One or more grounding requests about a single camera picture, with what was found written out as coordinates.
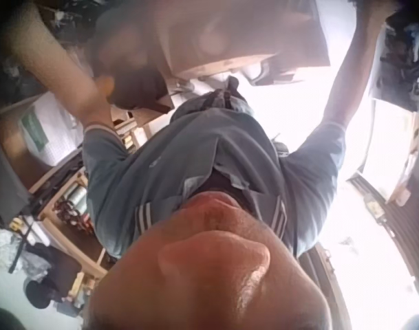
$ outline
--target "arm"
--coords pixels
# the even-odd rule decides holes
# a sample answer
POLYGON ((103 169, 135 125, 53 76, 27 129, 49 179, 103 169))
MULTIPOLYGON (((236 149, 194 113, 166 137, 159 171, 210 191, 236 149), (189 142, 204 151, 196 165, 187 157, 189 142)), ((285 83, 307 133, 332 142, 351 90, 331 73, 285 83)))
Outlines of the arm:
POLYGON ((5 38, 12 54, 84 127, 97 123, 113 128, 104 95, 50 34, 33 3, 19 10, 5 38))
POLYGON ((356 11, 356 31, 330 92, 323 122, 347 127, 367 87, 378 35, 394 6, 390 1, 380 0, 372 0, 366 6, 356 11))

